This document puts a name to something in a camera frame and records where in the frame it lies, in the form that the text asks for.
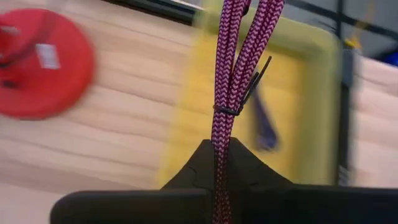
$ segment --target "black frame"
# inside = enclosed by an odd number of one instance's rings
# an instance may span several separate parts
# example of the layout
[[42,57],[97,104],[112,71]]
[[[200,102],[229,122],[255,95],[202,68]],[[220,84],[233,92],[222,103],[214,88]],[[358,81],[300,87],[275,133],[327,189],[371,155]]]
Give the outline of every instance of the black frame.
[[[199,8],[192,7],[185,4],[180,4],[171,0],[105,0],[114,4],[119,4],[122,6],[130,7],[140,11],[148,12],[156,16],[164,17],[166,19],[171,19],[176,22],[181,22],[183,24],[192,25],[195,11],[200,10]],[[333,31],[336,36],[341,40],[342,37],[342,26],[343,24],[348,24],[355,26],[357,19],[347,16],[344,13],[346,0],[336,1],[336,12],[324,9],[322,7],[310,4],[303,0],[286,0],[286,3],[298,7],[300,9],[312,12],[319,16],[324,16],[334,20],[335,28]],[[364,28],[375,34],[390,37],[398,41],[398,32],[393,30],[388,30],[380,26],[368,25]],[[342,82],[341,82],[341,92],[340,92],[340,118],[338,127],[338,144],[337,144],[337,155],[336,155],[336,168],[335,168],[335,184],[336,185],[346,185],[348,180],[348,170],[349,170],[349,105],[351,101],[350,89],[353,84],[354,70],[350,64],[344,64],[347,57],[351,57],[354,54],[352,50],[351,53],[347,54],[345,52],[342,55]]]

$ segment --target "shoelace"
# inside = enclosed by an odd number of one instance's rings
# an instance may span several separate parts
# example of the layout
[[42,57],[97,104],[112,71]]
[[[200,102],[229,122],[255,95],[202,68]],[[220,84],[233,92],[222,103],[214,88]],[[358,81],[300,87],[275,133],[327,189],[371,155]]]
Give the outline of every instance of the shoelace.
[[260,0],[240,54],[233,65],[239,26],[250,0],[224,0],[216,52],[215,112],[211,141],[215,149],[215,204],[213,224],[231,223],[231,205],[226,188],[228,145],[234,117],[251,82],[284,7],[284,0]]

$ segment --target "yellow object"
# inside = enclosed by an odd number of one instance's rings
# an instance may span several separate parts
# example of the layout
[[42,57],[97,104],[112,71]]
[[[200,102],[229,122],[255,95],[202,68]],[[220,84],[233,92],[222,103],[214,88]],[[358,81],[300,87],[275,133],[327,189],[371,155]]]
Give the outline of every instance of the yellow object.
[[361,32],[363,29],[365,29],[369,25],[369,22],[373,19],[374,9],[375,9],[375,0],[369,0],[365,20],[356,22],[353,35],[350,38],[345,40],[347,45],[350,45],[351,47],[359,49],[359,50],[362,49]]
[[[202,139],[209,139],[214,103],[217,34],[211,10],[202,20],[170,130],[159,186],[188,161]],[[251,23],[242,21],[242,32]],[[307,184],[330,184],[335,155],[335,119],[339,77],[337,41],[324,30],[281,18],[260,59],[273,57],[260,82],[261,97],[280,135],[280,148],[269,153],[256,146],[254,113],[249,101],[235,119],[233,136],[286,178]]]

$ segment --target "red round object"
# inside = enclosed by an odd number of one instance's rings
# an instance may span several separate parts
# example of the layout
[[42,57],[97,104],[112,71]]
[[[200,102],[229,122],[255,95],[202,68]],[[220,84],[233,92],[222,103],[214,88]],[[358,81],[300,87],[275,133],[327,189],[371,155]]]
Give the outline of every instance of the red round object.
[[91,83],[95,67],[91,44],[76,25],[47,10],[19,9],[0,15],[0,26],[0,43],[7,43],[0,45],[0,63],[25,50],[0,68],[0,113],[43,119],[71,107]]

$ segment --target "pink braided cord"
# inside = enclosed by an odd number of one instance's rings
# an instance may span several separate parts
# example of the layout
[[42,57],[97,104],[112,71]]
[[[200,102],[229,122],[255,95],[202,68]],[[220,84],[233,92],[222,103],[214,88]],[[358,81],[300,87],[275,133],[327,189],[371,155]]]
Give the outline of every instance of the pink braided cord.
[[[233,66],[239,26],[250,0],[224,0],[217,41],[215,105],[237,111],[254,69],[282,13],[284,0],[260,0],[238,59]],[[213,224],[232,223],[226,188],[228,145],[234,116],[215,110],[211,141],[215,149]]]

